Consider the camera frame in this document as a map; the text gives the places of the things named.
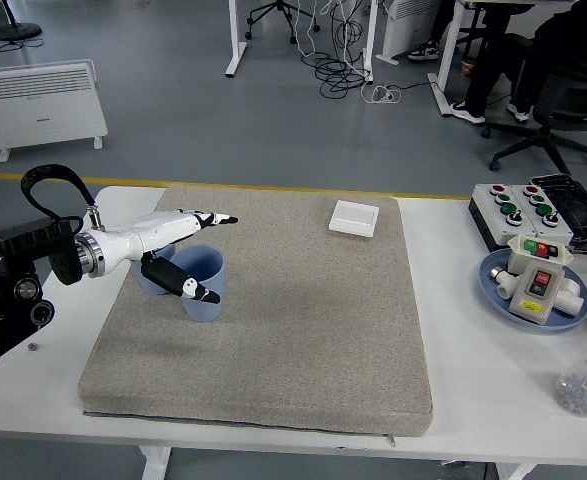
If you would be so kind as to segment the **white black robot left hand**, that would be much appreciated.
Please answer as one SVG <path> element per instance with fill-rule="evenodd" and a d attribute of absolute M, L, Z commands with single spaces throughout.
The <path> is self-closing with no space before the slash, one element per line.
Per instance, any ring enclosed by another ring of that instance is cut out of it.
<path fill-rule="evenodd" d="M 164 290 L 179 297 L 218 304 L 218 293 L 156 252 L 207 227 L 237 221 L 236 217 L 222 213 L 180 209 L 155 211 L 119 228 L 85 231 L 77 236 L 77 242 L 84 245 L 91 259 L 91 266 L 85 270 L 91 277 L 111 273 L 124 260 L 138 261 L 142 275 Z"/>

